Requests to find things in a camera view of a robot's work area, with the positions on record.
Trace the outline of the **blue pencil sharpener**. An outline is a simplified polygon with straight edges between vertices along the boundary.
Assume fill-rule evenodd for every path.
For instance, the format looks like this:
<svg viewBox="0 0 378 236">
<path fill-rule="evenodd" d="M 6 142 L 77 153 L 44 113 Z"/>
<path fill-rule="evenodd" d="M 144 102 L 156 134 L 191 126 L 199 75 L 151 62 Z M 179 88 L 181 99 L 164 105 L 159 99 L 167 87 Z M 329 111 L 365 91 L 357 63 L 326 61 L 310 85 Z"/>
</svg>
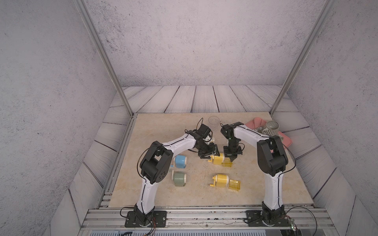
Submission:
<svg viewBox="0 0 378 236">
<path fill-rule="evenodd" d="M 179 169 L 185 169 L 187 166 L 187 157 L 183 155 L 177 155 L 173 158 L 172 167 L 176 167 Z"/>
</svg>

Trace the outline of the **green pencil sharpener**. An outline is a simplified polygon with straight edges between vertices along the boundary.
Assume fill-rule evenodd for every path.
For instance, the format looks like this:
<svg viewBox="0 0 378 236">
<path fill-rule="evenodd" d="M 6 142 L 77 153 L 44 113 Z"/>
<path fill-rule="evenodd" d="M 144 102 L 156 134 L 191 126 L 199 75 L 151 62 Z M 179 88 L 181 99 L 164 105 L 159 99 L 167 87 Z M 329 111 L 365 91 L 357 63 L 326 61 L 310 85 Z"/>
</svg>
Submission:
<svg viewBox="0 0 378 236">
<path fill-rule="evenodd" d="M 172 180 L 176 187 L 184 187 L 187 182 L 187 174 L 184 172 L 172 171 Z"/>
</svg>

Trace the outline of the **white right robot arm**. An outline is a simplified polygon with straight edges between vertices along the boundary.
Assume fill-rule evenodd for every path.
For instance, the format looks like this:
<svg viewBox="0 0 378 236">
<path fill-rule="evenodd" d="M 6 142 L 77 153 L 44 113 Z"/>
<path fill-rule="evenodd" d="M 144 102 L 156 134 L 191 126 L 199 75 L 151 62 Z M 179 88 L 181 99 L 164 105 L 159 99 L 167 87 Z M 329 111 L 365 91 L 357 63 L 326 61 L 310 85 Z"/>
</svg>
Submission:
<svg viewBox="0 0 378 236">
<path fill-rule="evenodd" d="M 243 151 L 239 143 L 248 143 L 256 148 L 258 166 L 265 174 L 265 196 L 262 202 L 261 220 L 267 226 L 273 226 L 285 216 L 280 184 L 288 158 L 279 136 L 269 136 L 248 128 L 241 122 L 226 124 L 221 127 L 221 134 L 227 139 L 223 153 L 234 161 Z"/>
</svg>

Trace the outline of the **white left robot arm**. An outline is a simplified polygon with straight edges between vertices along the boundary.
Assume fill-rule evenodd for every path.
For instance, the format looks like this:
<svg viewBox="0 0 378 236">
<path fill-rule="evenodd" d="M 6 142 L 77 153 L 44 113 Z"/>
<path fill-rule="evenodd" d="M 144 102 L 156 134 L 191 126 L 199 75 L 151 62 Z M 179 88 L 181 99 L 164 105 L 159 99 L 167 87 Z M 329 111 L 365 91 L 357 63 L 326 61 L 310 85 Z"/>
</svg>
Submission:
<svg viewBox="0 0 378 236">
<path fill-rule="evenodd" d="M 219 154 L 218 147 L 211 141 L 212 130 L 201 124 L 198 129 L 186 130 L 185 134 L 175 140 L 160 143 L 153 142 L 141 161 L 137 171 L 143 179 L 140 197 L 134 206 L 133 213 L 140 225 L 148 226 L 153 221 L 155 197 L 158 184 L 167 176 L 172 159 L 182 152 L 195 148 L 201 159 Z"/>
</svg>

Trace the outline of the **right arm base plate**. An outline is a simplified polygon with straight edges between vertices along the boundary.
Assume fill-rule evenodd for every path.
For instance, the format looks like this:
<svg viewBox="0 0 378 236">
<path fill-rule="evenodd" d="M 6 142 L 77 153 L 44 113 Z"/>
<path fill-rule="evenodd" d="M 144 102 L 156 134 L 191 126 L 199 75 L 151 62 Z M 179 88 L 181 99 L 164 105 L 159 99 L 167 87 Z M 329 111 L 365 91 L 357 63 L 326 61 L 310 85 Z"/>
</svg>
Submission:
<svg viewBox="0 0 378 236">
<path fill-rule="evenodd" d="M 283 214 L 272 216 L 262 210 L 247 210 L 243 221 L 249 227 L 289 227 L 290 222 Z"/>
</svg>

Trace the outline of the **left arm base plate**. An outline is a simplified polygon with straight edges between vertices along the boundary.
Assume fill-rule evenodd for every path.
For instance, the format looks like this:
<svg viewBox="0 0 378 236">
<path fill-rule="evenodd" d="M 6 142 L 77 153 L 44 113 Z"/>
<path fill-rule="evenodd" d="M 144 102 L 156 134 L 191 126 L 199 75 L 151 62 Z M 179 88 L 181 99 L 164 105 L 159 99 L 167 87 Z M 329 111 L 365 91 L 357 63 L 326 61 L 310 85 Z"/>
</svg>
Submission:
<svg viewBox="0 0 378 236">
<path fill-rule="evenodd" d="M 140 227 L 157 227 L 164 228 L 166 226 L 167 211 L 152 210 L 144 215 L 141 211 L 129 211 L 126 216 L 126 228 Z"/>
</svg>

